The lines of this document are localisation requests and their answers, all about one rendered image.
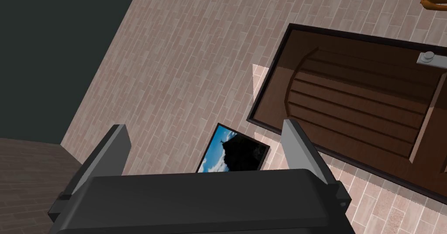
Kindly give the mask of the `dark brown wooden door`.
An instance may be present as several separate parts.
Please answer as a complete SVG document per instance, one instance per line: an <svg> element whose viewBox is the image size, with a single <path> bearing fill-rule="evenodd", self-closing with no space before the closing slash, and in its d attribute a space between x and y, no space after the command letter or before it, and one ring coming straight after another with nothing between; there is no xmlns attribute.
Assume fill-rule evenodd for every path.
<svg viewBox="0 0 447 234"><path fill-rule="evenodd" d="M447 205L447 47L290 23L247 121Z"/></svg>

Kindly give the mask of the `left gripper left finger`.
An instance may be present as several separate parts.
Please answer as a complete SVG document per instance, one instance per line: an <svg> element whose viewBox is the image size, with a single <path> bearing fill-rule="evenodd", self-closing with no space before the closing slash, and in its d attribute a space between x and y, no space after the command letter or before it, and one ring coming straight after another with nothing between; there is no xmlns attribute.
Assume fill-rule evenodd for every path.
<svg viewBox="0 0 447 234"><path fill-rule="evenodd" d="M126 125L113 125L79 167L62 196L71 196L90 177L122 175L130 150L131 141Z"/></svg>

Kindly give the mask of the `framed sky picture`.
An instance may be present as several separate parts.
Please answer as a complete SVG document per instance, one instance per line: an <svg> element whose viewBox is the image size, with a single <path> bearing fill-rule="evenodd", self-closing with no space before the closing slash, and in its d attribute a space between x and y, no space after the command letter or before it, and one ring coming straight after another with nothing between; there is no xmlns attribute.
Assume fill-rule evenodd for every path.
<svg viewBox="0 0 447 234"><path fill-rule="evenodd" d="M196 172L261 170L269 149L267 144L218 123Z"/></svg>

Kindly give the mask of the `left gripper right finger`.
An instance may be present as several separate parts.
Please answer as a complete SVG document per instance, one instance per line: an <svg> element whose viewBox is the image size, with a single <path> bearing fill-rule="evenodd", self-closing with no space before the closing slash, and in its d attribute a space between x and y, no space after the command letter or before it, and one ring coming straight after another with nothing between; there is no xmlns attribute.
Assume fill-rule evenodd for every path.
<svg viewBox="0 0 447 234"><path fill-rule="evenodd" d="M290 169L307 169L325 184L337 183L331 169L296 120L283 121L280 143Z"/></svg>

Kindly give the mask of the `grey door knob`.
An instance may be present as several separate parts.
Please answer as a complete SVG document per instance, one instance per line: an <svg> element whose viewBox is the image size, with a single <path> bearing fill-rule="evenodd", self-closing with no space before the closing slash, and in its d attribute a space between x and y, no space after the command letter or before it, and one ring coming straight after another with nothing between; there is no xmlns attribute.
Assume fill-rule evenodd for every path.
<svg viewBox="0 0 447 234"><path fill-rule="evenodd" d="M447 56L436 55L433 52L421 52L416 62L421 65L447 69Z"/></svg>

